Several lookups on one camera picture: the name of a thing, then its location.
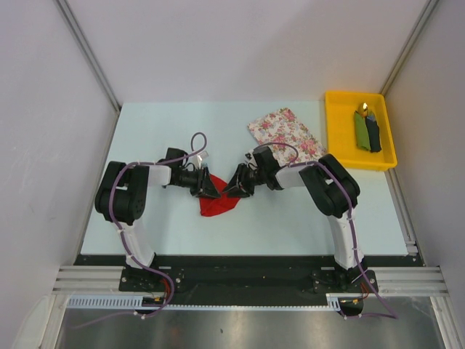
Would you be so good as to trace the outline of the red paper napkin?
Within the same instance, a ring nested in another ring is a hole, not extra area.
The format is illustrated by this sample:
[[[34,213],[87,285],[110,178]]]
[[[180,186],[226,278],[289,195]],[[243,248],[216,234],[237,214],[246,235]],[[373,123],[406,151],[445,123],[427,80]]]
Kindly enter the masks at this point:
[[[215,188],[221,194],[220,198],[199,198],[200,213],[203,217],[214,217],[225,212],[228,212],[236,207],[239,198],[230,198],[226,194],[223,194],[223,190],[226,188],[227,183],[221,178],[211,175],[211,180],[215,185]]]

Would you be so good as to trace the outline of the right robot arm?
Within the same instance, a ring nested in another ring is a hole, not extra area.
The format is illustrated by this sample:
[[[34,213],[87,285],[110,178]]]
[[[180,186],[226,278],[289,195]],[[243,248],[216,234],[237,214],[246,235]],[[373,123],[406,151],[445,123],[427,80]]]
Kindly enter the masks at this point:
[[[255,187],[270,190],[306,188],[315,206],[329,221],[338,265],[335,282],[344,292],[361,283],[366,271],[364,254],[355,230],[355,207],[360,187],[349,172],[330,153],[317,161],[281,166],[268,145],[259,146],[239,164],[232,179],[222,191],[230,198],[247,198]]]

